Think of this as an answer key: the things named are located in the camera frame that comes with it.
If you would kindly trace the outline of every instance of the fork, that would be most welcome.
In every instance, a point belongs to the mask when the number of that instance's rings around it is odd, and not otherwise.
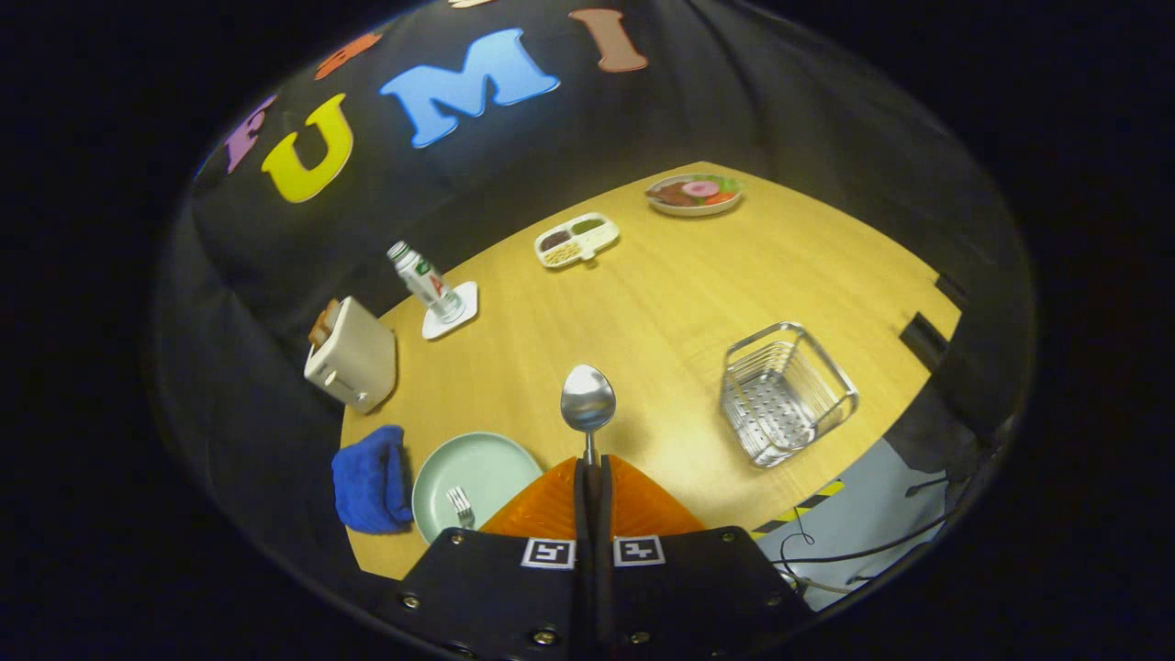
[[[470,505],[469,498],[465,495],[465,490],[461,487],[454,487],[445,492],[444,494],[452,508],[457,511],[457,520],[461,521],[462,528],[474,527],[474,506]]]

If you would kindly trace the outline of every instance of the black mount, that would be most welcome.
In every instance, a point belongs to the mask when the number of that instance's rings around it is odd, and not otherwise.
[[[570,541],[448,528],[380,614],[495,661],[732,657],[813,615],[741,528],[613,541],[611,484],[577,463],[573,567]]]

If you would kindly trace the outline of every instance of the floor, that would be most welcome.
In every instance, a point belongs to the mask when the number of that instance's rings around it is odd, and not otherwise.
[[[787,558],[842,555],[885,545],[942,514],[946,483],[922,488],[911,498],[906,498],[906,490],[944,477],[944,472],[922,473],[906,467],[882,439],[840,475],[845,484],[840,492],[799,520],[760,538],[759,548],[771,560],[779,560],[780,542],[785,539]],[[800,526],[811,537],[811,545],[799,534]],[[935,526],[906,544],[868,558],[795,564],[791,568],[798,575],[826,586],[857,589],[867,581],[854,581],[854,576],[879,574],[918,544],[933,539],[940,527]],[[844,596],[812,587],[805,592],[804,600],[820,611]]]

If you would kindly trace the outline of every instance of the blue towel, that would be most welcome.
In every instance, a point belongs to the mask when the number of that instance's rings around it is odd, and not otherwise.
[[[380,427],[338,451],[330,463],[335,471],[335,510],[348,528],[371,534],[408,530],[412,510],[400,461],[403,439],[402,427]]]

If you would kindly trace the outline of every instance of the wooden table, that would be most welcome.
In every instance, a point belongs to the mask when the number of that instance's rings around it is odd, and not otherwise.
[[[656,181],[694,171],[741,180],[745,198],[709,218],[671,217],[645,202]],[[591,262],[539,264],[535,236],[588,211],[616,221],[619,240]],[[760,526],[844,472],[928,378],[899,340],[902,329],[921,311],[949,339],[960,315],[934,286],[934,270],[884,234],[707,162],[651,174],[543,218],[446,278],[478,282],[477,318],[427,342],[424,305],[415,298],[383,315],[397,338],[396,391],[367,416],[347,410],[342,446],[400,425],[415,477],[452,437],[496,432],[545,471],[583,452],[583,436],[559,416],[559,393],[568,372],[589,364],[618,400],[616,418],[597,434],[599,452],[633,464],[710,527]],[[777,321],[807,326],[861,400],[827,437],[761,470],[739,446],[718,397],[726,349]],[[415,530],[348,534],[360,567],[392,579],[425,551]]]

